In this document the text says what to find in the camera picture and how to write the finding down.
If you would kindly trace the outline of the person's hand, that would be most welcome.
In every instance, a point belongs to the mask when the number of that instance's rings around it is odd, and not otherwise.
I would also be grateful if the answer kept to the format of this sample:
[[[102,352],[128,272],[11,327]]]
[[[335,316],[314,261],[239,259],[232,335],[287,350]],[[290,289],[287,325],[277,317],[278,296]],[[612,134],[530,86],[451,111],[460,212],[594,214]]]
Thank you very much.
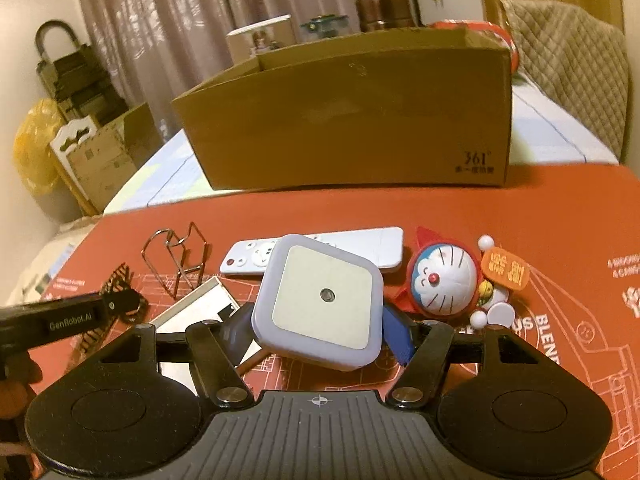
[[[27,351],[1,362],[1,478],[32,478],[32,447],[25,431],[25,414],[35,399],[33,384],[42,371]]]

